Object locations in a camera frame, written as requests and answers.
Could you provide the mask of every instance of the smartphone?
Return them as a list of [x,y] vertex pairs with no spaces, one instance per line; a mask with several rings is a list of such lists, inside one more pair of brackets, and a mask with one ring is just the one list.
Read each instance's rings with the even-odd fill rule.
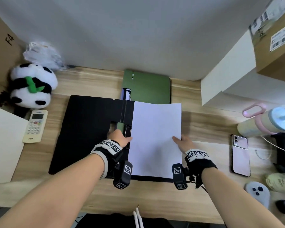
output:
[[249,177],[251,172],[247,138],[232,134],[230,145],[232,172]]

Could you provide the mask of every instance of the panda plush toy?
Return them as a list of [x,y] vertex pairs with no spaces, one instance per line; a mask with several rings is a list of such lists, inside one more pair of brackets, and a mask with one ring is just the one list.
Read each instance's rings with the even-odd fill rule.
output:
[[51,102],[51,93],[58,85],[52,70],[26,63],[11,72],[11,101],[18,106],[41,109]]

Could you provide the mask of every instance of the hand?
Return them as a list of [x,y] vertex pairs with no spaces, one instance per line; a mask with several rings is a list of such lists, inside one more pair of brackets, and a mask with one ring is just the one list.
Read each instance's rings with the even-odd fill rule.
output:
[[186,153],[190,149],[196,149],[196,146],[191,139],[186,135],[181,135],[181,140],[176,137],[172,137],[173,141],[178,145],[181,152]]
[[112,133],[108,132],[108,139],[117,141],[124,148],[132,140],[132,137],[125,138],[120,130],[114,130]]

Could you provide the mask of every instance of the white notebook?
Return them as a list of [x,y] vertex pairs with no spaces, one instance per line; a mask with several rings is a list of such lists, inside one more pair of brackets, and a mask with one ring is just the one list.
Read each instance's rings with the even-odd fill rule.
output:
[[134,103],[128,161],[132,175],[173,178],[172,165],[182,154],[172,140],[181,138],[181,103]]
[[0,109],[0,183],[10,182],[24,143],[28,121]]

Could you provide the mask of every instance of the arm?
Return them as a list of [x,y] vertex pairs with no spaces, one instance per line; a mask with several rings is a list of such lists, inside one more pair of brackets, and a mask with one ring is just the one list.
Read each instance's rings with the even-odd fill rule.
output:
[[[183,153],[196,148],[187,136],[182,135],[182,140],[173,137],[173,140]],[[228,228],[285,228],[269,210],[223,172],[216,168],[205,168],[201,177]]]
[[[109,139],[125,147],[132,139],[120,130]],[[0,218],[0,228],[71,227],[104,171],[103,159],[91,154],[38,185]]]

